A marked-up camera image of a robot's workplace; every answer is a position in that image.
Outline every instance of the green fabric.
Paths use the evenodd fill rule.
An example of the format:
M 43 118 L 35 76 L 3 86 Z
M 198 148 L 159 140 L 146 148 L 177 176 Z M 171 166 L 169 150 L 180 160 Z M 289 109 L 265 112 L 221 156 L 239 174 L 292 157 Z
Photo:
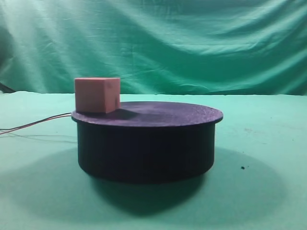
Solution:
M 0 27 L 16 90 L 119 76 L 123 93 L 307 94 L 306 0 L 0 0 Z
M 121 99 L 221 109 L 213 168 L 181 183 L 99 185 L 78 166 L 76 123 L 48 121 L 0 136 L 1 230 L 307 229 L 306 96 Z M 2 94 L 0 108 L 0 128 L 15 127 L 70 112 L 74 95 Z

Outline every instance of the wire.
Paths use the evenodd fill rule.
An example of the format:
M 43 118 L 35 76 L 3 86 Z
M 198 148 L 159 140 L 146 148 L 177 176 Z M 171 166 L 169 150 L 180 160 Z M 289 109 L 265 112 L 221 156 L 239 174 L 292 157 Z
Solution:
M 23 126 L 18 126 L 18 127 L 15 127 L 15 128 L 0 129 L 0 130 L 7 130 L 5 132 L 0 133 L 0 135 L 10 133 L 10 132 L 13 132 L 13 131 L 17 131 L 17 130 L 22 129 L 22 128 L 27 128 L 27 127 L 30 127 L 30 126 L 33 126 L 33 125 L 36 125 L 36 124 L 39 124 L 39 123 L 42 123 L 42 122 L 45 122 L 45 121 L 50 121 L 50 120 L 62 118 L 62 117 L 69 117 L 69 116 L 71 116 L 69 114 L 70 113 L 50 116 L 48 118 L 45 118 L 45 119 L 42 119 L 42 120 L 39 120 L 39 121 L 35 121 L 35 122 L 29 123 L 29 124 L 26 124 L 26 125 L 23 125 Z

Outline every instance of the wooden block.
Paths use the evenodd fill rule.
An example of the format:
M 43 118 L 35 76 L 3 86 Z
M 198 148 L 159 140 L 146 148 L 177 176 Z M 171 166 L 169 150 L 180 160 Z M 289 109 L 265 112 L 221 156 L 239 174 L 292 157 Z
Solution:
M 120 78 L 75 78 L 76 111 L 110 113 L 120 108 Z

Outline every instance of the green backdrop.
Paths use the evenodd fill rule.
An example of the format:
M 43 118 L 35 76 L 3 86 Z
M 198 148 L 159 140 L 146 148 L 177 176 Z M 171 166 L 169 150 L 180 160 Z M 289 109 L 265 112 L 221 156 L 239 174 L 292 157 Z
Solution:
M 73 92 L 307 95 L 307 0 L 0 0 L 0 82 Z

